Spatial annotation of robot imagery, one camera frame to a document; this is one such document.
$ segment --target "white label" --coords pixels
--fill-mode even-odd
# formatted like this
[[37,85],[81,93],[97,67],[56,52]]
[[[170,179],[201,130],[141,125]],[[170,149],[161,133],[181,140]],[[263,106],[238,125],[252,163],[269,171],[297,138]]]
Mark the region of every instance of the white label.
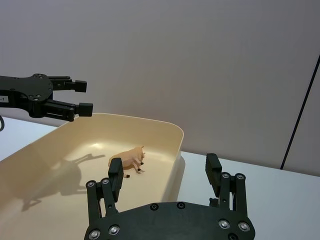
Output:
[[8,96],[0,96],[0,103],[8,103],[9,98]]

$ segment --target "plastic tray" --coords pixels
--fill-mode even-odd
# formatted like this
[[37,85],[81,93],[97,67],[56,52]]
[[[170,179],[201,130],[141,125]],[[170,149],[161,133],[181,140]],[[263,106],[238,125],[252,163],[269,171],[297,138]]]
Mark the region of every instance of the plastic tray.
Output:
[[107,177],[109,158],[136,146],[145,172],[125,170],[116,208],[176,201],[183,137],[172,123],[104,113],[62,125],[0,162],[0,239],[83,239],[86,182]]

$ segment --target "toy pig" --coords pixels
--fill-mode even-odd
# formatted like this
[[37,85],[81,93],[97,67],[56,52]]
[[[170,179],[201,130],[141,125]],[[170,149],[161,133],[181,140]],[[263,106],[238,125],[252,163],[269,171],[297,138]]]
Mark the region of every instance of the toy pig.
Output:
[[142,160],[144,159],[146,154],[145,152],[142,151],[143,147],[144,146],[137,146],[129,151],[123,151],[116,155],[113,155],[109,159],[108,166],[110,167],[112,159],[121,158],[122,166],[124,168],[132,165],[137,172],[141,171],[139,166],[144,164]]

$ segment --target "black cable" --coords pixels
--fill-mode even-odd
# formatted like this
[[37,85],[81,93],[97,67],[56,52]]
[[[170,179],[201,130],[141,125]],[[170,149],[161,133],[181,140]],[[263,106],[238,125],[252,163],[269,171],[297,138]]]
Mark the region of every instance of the black cable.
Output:
[[289,153],[289,150],[291,148],[291,144],[292,144],[292,142],[294,140],[294,137],[295,137],[295,134],[296,134],[296,131],[297,131],[297,128],[298,128],[302,113],[303,113],[303,111],[305,109],[305,105],[306,105],[306,102],[307,102],[307,99],[308,99],[312,84],[314,83],[319,64],[320,64],[320,55],[319,55],[318,61],[316,62],[316,65],[315,65],[315,68],[314,68],[314,71],[313,71],[313,74],[312,74],[312,77],[311,77],[311,80],[310,80],[310,83],[309,83],[309,87],[308,87],[308,89],[307,89],[307,91],[305,93],[304,100],[303,100],[303,103],[302,103],[298,118],[297,118],[297,120],[295,122],[295,125],[294,125],[294,128],[293,128],[293,132],[292,132],[288,147],[287,147],[287,149],[285,151],[284,158],[283,158],[283,161],[282,161],[280,169],[284,169],[285,162],[287,160],[288,153]]
[[0,116],[0,123],[1,123],[1,126],[0,126],[0,132],[5,128],[5,121],[4,119],[2,118],[2,116]]

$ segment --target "table surface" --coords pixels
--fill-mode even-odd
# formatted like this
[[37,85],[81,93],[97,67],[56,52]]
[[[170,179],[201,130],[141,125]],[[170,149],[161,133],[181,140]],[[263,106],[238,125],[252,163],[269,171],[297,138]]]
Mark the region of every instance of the table surface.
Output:
[[[56,129],[3,119],[0,161]],[[185,169],[178,201],[208,205],[209,198],[215,195],[205,172],[206,156],[189,152],[182,152],[181,156]],[[221,158],[220,162],[222,171],[246,176],[248,217],[255,228],[255,240],[319,239],[320,177]]]

